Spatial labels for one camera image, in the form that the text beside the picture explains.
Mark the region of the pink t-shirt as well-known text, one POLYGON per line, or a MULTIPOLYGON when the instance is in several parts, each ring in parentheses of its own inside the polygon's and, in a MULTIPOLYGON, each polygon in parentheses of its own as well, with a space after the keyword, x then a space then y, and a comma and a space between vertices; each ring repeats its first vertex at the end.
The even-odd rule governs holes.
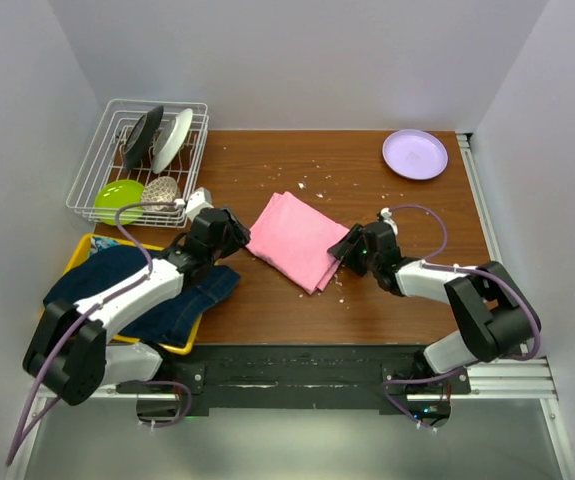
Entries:
POLYGON ((293 194, 275 193, 252 225, 247 249, 314 294, 325 290, 339 266, 328 249, 348 232, 293 194))

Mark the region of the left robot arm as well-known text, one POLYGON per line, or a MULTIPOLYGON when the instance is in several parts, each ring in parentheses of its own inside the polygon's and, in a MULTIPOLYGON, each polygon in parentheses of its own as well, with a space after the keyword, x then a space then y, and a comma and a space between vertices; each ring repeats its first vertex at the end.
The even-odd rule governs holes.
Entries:
POLYGON ((250 241, 250 231, 227 208, 202 208, 190 230, 112 287, 74 303, 48 304, 22 362, 34 379, 70 406, 108 384, 141 382, 167 390, 174 368, 148 344, 112 344, 125 327, 203 280, 213 266, 250 241))

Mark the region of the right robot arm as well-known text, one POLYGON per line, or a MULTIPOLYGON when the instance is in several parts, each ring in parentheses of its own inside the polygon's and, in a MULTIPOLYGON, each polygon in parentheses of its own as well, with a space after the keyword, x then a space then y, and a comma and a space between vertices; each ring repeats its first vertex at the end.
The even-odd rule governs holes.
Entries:
POLYGON ((460 267, 405 256, 389 220, 354 225, 328 253, 359 276, 371 273, 393 295, 450 306, 456 331, 425 347, 423 362, 412 369, 413 382, 423 392, 436 392, 448 373, 505 357, 525 342, 533 345, 524 360, 539 352, 538 315, 499 262, 460 267))

